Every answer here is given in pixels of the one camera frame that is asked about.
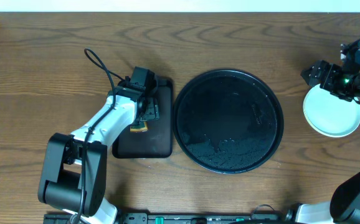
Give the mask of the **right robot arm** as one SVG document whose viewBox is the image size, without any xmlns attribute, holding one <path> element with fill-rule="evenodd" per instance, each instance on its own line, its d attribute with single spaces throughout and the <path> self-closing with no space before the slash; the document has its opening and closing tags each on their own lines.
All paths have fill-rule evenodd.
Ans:
<svg viewBox="0 0 360 224">
<path fill-rule="evenodd" d="M 317 61 L 301 72 L 309 86 L 319 86 L 340 100 L 360 105 L 360 41 L 341 45 L 342 66 Z M 297 204 L 284 223 L 360 223 L 360 172 L 341 184 L 329 202 Z"/>
</svg>

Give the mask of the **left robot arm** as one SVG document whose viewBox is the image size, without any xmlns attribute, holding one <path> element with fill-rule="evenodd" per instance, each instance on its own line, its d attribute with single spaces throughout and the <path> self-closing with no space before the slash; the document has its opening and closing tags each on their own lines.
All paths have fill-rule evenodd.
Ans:
<svg viewBox="0 0 360 224">
<path fill-rule="evenodd" d="M 154 95 L 119 87 L 81 128 L 55 133 L 45 151 L 39 201 L 71 214 L 70 223 L 114 223 L 118 210 L 105 199 L 108 150 L 134 122 L 159 118 Z"/>
</svg>

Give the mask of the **yellow plate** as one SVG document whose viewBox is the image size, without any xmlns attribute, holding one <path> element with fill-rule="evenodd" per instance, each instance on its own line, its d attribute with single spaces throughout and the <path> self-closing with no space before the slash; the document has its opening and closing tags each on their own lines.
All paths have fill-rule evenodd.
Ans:
<svg viewBox="0 0 360 224">
<path fill-rule="evenodd" d="M 305 117 L 305 119 L 306 119 L 306 122 L 307 122 L 307 123 L 310 125 L 310 127 L 311 127 L 312 129 L 314 129 L 316 132 L 318 132 L 318 133 L 320 133 L 320 134 L 322 134 L 322 135 L 324 135 L 324 136 L 330 137 L 330 138 L 343 138 L 343 137 L 345 137 L 345 136 L 347 136 L 347 135 L 350 134 L 350 133 L 348 133 L 348 132 L 328 133 L 328 132 L 325 132 L 325 131 L 317 128 L 317 127 L 310 121 L 310 119 L 309 119 L 309 117 L 308 117 L 308 115 L 307 115 L 307 109 L 306 109 L 305 103 L 303 103 L 302 108 L 303 108 L 303 115 L 304 115 L 304 117 Z"/>
</svg>

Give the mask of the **green and orange sponge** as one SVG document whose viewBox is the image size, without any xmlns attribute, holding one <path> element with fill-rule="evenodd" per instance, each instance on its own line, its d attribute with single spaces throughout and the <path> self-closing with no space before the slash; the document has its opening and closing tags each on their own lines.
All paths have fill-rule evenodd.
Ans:
<svg viewBox="0 0 360 224">
<path fill-rule="evenodd" d="M 130 132 L 131 133 L 142 133 L 148 130 L 148 125 L 146 121 L 140 121 L 135 124 L 130 125 Z"/>
</svg>

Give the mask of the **light green plate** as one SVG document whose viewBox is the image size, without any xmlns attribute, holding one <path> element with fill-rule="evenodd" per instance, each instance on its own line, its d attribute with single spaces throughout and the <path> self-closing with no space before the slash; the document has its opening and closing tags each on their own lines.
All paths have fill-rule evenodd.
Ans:
<svg viewBox="0 0 360 224">
<path fill-rule="evenodd" d="M 311 88 L 303 100 L 310 121 L 328 133 L 354 132 L 360 125 L 360 105 L 340 100 L 319 86 Z"/>
</svg>

